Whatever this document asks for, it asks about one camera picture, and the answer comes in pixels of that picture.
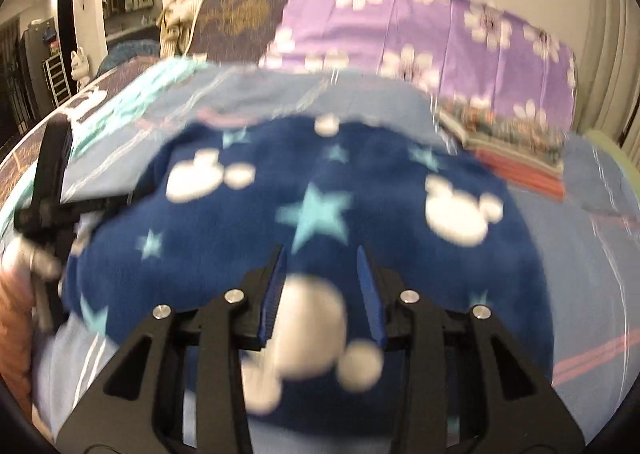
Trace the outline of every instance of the silver screw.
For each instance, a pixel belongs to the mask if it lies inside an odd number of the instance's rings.
[[[417,291],[406,289],[400,294],[400,300],[405,304],[415,304],[420,300],[420,295]]]
[[[474,314],[474,317],[480,320],[487,320],[491,316],[491,310],[487,306],[474,306],[471,310],[471,313]]]
[[[244,300],[244,293],[241,289],[230,289],[225,293],[225,300],[229,304],[238,304]]]
[[[154,308],[153,315],[158,320],[166,319],[171,315],[171,308],[166,304],[160,304]]]

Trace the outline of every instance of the stack of folded clothes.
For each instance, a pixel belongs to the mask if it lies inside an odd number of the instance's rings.
[[[533,119],[506,119],[459,101],[439,103],[436,118],[497,176],[554,199],[564,198],[562,129]]]

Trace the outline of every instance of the light blue bed sheet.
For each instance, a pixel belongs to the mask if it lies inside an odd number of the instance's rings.
[[[220,124],[238,122],[238,117],[328,112],[380,123],[423,144],[458,151],[435,127],[430,98],[401,82],[353,72],[288,75],[209,66],[188,83],[166,90],[140,119],[74,159],[65,176],[65,196],[128,191],[164,141],[194,120]],[[635,342],[640,333],[640,206],[615,162],[588,141],[571,135],[564,157],[564,203],[512,191],[545,267],[554,318],[554,386],[590,440],[640,371]],[[55,337],[41,339],[33,370],[34,400],[54,435],[113,352],[110,341],[89,333],[74,317]],[[317,439],[257,423],[251,431],[257,453],[382,454],[389,446],[388,438]],[[193,433],[193,401],[187,396],[188,443]]]

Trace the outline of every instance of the floral pillow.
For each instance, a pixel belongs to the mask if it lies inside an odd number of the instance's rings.
[[[565,130],[574,115],[571,49],[513,14],[469,0],[289,0],[260,65],[376,72]]]

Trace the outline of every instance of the blue blanket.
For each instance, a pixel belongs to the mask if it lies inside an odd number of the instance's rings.
[[[401,359],[370,341],[361,244],[436,304],[489,303],[551,373],[536,247],[504,182],[468,155],[331,115],[285,117],[239,130],[191,125],[140,182],[155,193],[70,257],[65,305],[122,343],[157,304],[204,305],[283,244],[280,347],[246,359],[244,371],[249,411],[265,421],[319,435],[390,431]],[[252,389],[256,373],[264,383]]]

